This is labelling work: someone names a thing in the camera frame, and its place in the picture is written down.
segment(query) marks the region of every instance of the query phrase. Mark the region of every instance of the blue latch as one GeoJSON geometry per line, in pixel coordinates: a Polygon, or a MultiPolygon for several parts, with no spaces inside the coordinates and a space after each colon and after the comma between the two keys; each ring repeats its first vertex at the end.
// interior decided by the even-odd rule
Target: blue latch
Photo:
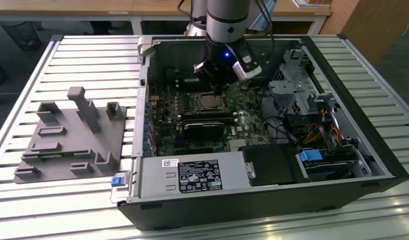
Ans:
{"type": "Polygon", "coordinates": [[[126,186],[126,177],[124,176],[112,177],[111,185],[112,185],[112,187],[126,186]]]}
{"type": "Polygon", "coordinates": [[[304,150],[304,152],[300,153],[300,157],[304,162],[324,160],[320,150],[304,150]]]}

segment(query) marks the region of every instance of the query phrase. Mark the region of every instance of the power supply label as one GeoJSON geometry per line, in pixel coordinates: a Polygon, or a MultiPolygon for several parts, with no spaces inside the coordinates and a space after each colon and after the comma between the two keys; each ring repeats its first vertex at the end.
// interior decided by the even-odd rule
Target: power supply label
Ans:
{"type": "Polygon", "coordinates": [[[223,189],[218,160],[179,162],[178,169],[183,194],[223,189]]]}

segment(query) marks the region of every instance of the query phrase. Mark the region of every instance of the gray post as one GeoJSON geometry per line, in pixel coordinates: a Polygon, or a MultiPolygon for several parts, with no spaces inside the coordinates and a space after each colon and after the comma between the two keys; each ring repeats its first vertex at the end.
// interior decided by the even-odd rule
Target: gray post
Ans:
{"type": "Polygon", "coordinates": [[[68,90],[68,99],[72,100],[79,109],[79,115],[83,120],[86,120],[91,132],[95,134],[102,131],[99,122],[98,122],[98,109],[92,101],[87,101],[86,89],[82,86],[72,86],[68,90]]]}

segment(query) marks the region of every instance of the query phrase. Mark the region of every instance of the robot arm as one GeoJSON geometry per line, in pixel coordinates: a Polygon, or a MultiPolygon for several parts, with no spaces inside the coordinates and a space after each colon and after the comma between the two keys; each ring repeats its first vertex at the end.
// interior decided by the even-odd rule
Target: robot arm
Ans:
{"type": "Polygon", "coordinates": [[[251,0],[194,0],[190,33],[206,31],[205,61],[194,66],[195,74],[202,81],[215,87],[221,94],[223,87],[238,79],[251,79],[262,72],[262,60],[255,56],[246,40],[246,28],[259,25],[259,19],[250,20],[251,0]],[[203,8],[207,3],[207,17],[203,8]]]}

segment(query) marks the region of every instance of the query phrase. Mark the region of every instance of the white table leg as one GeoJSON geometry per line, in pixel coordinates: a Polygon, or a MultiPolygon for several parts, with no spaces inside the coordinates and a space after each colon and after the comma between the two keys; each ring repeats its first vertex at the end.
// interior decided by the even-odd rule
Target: white table leg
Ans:
{"type": "Polygon", "coordinates": [[[131,16],[131,27],[132,27],[132,33],[135,35],[143,35],[142,32],[142,16],[131,16]]]}
{"type": "Polygon", "coordinates": [[[318,35],[326,22],[326,16],[316,16],[308,35],[318,35]]]}

